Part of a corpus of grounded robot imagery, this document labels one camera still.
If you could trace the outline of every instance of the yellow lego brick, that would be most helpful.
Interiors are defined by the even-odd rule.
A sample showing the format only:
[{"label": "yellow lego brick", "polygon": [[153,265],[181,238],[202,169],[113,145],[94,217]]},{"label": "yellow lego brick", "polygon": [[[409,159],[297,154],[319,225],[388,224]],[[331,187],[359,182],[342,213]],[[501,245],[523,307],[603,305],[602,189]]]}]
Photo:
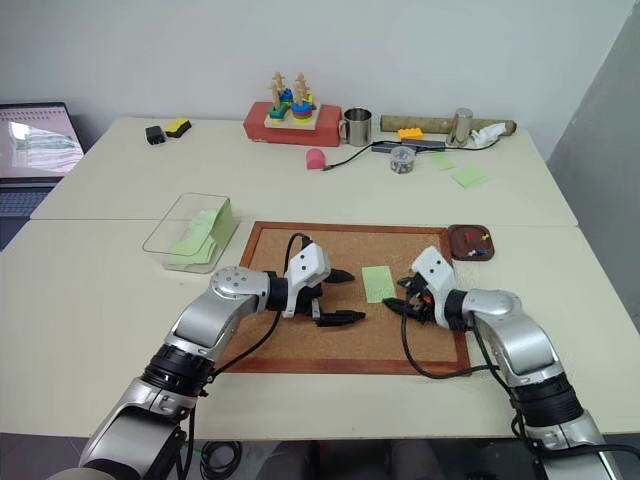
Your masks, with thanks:
[{"label": "yellow lego brick", "polygon": [[400,140],[422,140],[424,133],[419,128],[401,128],[398,130],[398,138]]},{"label": "yellow lego brick", "polygon": [[174,118],[171,123],[165,127],[164,131],[168,137],[179,138],[184,132],[189,130],[190,127],[191,122],[189,122],[188,118],[177,117]]}]

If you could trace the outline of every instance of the laptop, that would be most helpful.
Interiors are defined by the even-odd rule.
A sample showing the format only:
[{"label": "laptop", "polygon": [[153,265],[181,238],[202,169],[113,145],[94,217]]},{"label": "laptop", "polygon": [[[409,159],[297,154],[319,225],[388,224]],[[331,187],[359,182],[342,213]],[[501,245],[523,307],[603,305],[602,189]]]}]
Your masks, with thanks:
[{"label": "laptop", "polygon": [[0,105],[0,250],[83,155],[63,102]]}]

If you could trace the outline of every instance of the cardboard tube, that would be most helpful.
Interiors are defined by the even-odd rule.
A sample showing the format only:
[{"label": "cardboard tube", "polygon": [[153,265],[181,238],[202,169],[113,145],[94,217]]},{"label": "cardboard tube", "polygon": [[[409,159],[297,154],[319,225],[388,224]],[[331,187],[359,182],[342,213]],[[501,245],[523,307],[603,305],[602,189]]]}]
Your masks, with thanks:
[{"label": "cardboard tube", "polygon": [[[502,135],[512,135],[518,124],[513,120],[485,120],[474,118],[472,130],[480,130],[494,123],[504,123],[507,131]],[[453,125],[452,118],[408,117],[399,115],[381,115],[380,130],[383,132],[397,132],[401,128],[420,128],[424,133],[449,133]]]}]

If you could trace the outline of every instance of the cork board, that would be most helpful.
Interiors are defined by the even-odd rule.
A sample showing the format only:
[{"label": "cork board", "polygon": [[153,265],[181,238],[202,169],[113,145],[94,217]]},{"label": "cork board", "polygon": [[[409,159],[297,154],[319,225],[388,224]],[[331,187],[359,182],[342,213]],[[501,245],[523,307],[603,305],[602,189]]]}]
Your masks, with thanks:
[{"label": "cork board", "polygon": [[[435,245],[450,258],[446,228],[326,225],[256,222],[240,264],[253,270],[275,270],[282,262],[294,232],[311,236],[329,253],[334,268],[356,279],[341,285],[323,283],[323,311],[340,309],[366,312],[363,320],[343,327],[317,327],[306,316],[282,318],[271,338],[256,352],[238,362],[232,372],[273,373],[378,373],[414,374],[400,339],[400,316],[381,303],[366,301],[361,267],[388,265],[394,282],[408,276],[409,266],[426,247]],[[292,255],[299,251],[296,240]],[[396,296],[403,297],[400,287]],[[273,312],[245,318],[227,346],[220,364],[253,345],[268,330]],[[469,366],[465,336],[433,324],[407,325],[411,353],[436,373]]]}]

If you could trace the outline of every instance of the red wooden base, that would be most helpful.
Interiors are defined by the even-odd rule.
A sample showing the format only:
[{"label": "red wooden base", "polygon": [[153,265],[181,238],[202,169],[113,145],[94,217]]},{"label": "red wooden base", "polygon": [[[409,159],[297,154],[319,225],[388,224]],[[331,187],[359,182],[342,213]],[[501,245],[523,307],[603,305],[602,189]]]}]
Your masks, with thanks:
[{"label": "red wooden base", "polygon": [[311,145],[314,147],[337,147],[340,145],[338,123],[342,110],[335,105],[321,105],[315,130],[291,130],[286,128],[267,128],[264,119],[270,102],[256,102],[244,120],[244,130],[254,142],[288,143],[293,145]]}]

